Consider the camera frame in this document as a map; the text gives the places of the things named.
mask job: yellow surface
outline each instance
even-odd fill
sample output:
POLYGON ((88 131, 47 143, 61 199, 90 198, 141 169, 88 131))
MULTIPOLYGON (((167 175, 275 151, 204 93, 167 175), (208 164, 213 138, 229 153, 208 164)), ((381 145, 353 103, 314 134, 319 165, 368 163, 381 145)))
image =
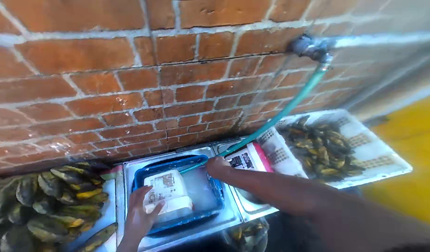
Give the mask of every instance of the yellow surface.
POLYGON ((413 172, 362 187, 366 198, 430 223, 430 96, 388 115, 371 130, 413 166, 413 172))

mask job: soapy water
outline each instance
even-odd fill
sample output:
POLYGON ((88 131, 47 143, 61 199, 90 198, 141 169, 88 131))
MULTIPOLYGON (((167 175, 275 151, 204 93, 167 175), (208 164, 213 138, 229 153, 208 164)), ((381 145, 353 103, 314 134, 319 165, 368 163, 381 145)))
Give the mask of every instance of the soapy water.
MULTIPOLYGON (((190 168, 192 165, 185 165, 178 168, 178 171, 190 168)), ((185 188, 192 199, 195 211, 206 211, 217 207, 217 200, 209 184, 206 175, 206 167, 190 170, 182 174, 185 188)))

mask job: hand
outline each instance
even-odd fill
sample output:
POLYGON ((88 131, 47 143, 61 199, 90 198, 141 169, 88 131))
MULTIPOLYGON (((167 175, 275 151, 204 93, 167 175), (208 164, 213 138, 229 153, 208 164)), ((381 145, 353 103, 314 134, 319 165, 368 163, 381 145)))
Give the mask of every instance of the hand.
POLYGON ((145 195, 153 188, 143 186, 135 190, 129 197, 128 215, 125 222, 123 239, 117 248, 118 251, 137 251, 142 238, 151 230, 157 215, 165 202, 159 202, 151 213, 143 209, 145 195))
POLYGON ((207 161, 206 169, 209 175, 215 179, 219 179, 221 174, 228 173, 234 168, 223 157, 213 157, 207 161))

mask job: stainless steel sink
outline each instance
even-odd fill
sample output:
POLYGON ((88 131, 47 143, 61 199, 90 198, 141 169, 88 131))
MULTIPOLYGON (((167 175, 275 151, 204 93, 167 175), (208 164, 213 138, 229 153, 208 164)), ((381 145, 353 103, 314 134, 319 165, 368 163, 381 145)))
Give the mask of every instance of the stainless steel sink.
MULTIPOLYGON (((221 143, 216 146, 214 146, 215 153, 218 155, 219 153, 225 151, 230 146, 240 142, 240 140, 235 140, 228 143, 221 143)), ((239 189, 235 188, 234 186, 229 186, 229 188, 232 191, 232 195, 235 199, 235 202, 237 203, 238 209, 240 211, 241 217, 244 222, 248 222, 250 220, 254 220, 260 217, 263 217, 265 215, 274 213, 279 211, 279 209, 276 209, 268 204, 257 204, 253 203, 249 200, 247 200, 240 192, 239 189)))
MULTIPOLYGON (((169 152, 123 163, 123 176, 119 176, 120 178, 116 179, 117 202, 121 202, 121 204, 117 205, 117 222, 119 224, 119 229, 117 231, 118 243, 123 237, 124 223, 128 211, 127 203, 129 202, 129 196, 133 186, 134 173, 148 164, 188 155, 206 155, 211 158, 215 156, 215 152, 211 147, 201 147, 179 153, 169 152)), ((152 238, 147 236, 140 242, 138 251, 160 251, 240 224, 242 222, 242 216, 237 207, 235 197, 229 185, 222 183, 222 188, 224 208, 215 218, 202 223, 200 226, 190 229, 183 228, 181 231, 163 237, 152 238)))

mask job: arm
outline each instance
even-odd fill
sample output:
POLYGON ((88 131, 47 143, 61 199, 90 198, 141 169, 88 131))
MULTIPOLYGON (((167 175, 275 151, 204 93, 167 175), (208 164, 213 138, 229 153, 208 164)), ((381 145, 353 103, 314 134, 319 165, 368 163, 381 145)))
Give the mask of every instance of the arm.
POLYGON ((334 252, 380 252, 430 242, 430 226, 308 179, 234 169, 218 157, 209 160, 207 172, 283 212, 311 218, 334 252))
POLYGON ((140 241, 150 231, 156 216, 162 209, 163 202, 160 202, 149 214, 143 209, 143 199, 151 188, 153 187, 143 186, 129 197, 128 215, 126 216, 124 235, 117 248, 118 252, 136 252, 140 241))

